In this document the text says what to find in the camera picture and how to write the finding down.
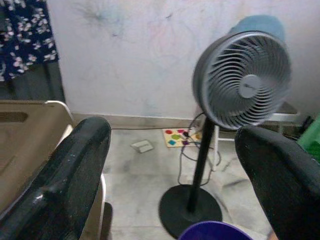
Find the gray floor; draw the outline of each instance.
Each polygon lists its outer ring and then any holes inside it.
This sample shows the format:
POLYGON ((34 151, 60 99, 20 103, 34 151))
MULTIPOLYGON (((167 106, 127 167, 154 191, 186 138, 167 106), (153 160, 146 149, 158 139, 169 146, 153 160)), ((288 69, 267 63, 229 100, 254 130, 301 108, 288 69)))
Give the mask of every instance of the gray floor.
MULTIPOLYGON (((265 240, 271 227, 242 169, 233 142, 222 142, 217 171, 203 188, 219 202, 223 221, 248 233, 254 240, 265 240)), ((172 240, 158 217, 162 194, 177 185, 179 148, 167 148, 161 130, 113 130, 111 147, 103 173, 105 200, 113 206, 112 240, 172 240), (154 149, 138 153, 132 143, 149 140, 154 149)), ((196 147, 186 153, 197 155, 196 147)), ((190 183, 195 162, 183 159, 183 183, 190 183)), ((208 178, 209 166, 204 173, 208 178)))

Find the colorful mat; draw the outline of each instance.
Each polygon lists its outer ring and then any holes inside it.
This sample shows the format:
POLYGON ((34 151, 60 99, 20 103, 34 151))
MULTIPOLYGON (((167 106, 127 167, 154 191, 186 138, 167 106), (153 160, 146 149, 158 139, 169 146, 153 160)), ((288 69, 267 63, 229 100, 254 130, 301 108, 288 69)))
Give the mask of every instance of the colorful mat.
POLYGON ((194 147, 195 145, 190 144, 190 142, 200 140, 198 133, 193 134, 191 138, 187 138, 185 135, 188 132, 187 128, 165 128, 162 132, 168 148, 181 148, 184 145, 194 147))

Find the curtain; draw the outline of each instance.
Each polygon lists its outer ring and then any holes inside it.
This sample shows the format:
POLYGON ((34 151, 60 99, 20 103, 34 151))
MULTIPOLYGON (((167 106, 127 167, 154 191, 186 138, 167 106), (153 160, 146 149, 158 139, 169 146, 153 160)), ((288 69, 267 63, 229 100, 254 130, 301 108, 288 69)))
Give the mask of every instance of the curtain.
POLYGON ((0 0, 0 6, 5 16, 0 33, 2 79, 15 78, 33 64, 58 60, 46 0, 0 0))

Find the purple bucket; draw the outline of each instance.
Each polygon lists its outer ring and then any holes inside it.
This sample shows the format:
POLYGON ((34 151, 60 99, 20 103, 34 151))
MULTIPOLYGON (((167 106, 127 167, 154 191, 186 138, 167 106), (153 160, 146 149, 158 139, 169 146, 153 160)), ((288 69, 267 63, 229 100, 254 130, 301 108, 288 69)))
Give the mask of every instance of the purple bucket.
POLYGON ((253 240, 238 228, 219 221, 202 221, 188 227, 178 240, 253 240))

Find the blue cloth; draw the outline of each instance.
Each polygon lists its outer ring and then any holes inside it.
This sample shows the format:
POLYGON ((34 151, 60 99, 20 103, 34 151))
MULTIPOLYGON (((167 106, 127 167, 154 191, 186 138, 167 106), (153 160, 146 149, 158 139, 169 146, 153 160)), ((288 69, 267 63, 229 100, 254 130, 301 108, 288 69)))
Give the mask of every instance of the blue cloth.
POLYGON ((283 42, 285 41, 285 29, 275 16, 253 15, 247 16, 234 26, 230 33, 241 33, 246 31, 261 31, 271 34, 283 42))
POLYGON ((0 34, 0 78, 10 80, 33 64, 58 60, 46 0, 0 0, 5 31, 0 34))

